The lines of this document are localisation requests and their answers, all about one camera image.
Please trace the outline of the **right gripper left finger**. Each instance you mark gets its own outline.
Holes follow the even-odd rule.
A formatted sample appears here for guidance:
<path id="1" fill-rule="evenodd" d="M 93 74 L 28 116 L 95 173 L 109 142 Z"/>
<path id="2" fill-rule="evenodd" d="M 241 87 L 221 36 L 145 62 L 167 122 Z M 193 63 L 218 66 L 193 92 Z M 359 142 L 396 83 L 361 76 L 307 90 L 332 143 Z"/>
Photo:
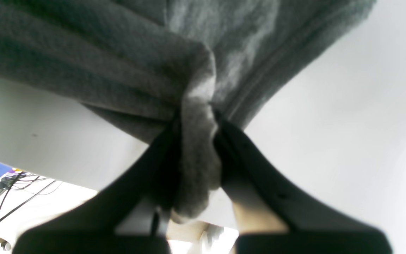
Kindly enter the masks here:
<path id="1" fill-rule="evenodd" d="M 14 254 L 169 254 L 180 182 L 179 120 L 118 179 L 84 204 L 24 232 Z"/>

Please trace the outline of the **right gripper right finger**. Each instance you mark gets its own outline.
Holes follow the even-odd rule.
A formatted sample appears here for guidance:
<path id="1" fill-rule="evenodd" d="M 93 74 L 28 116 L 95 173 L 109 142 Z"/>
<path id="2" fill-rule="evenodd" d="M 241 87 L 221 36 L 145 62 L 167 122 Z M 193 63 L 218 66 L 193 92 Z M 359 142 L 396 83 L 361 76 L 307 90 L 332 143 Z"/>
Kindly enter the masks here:
<path id="1" fill-rule="evenodd" d="M 312 197 L 282 175 L 247 135 L 216 113 L 214 146 L 230 198 L 237 254 L 391 254 L 385 234 Z"/>

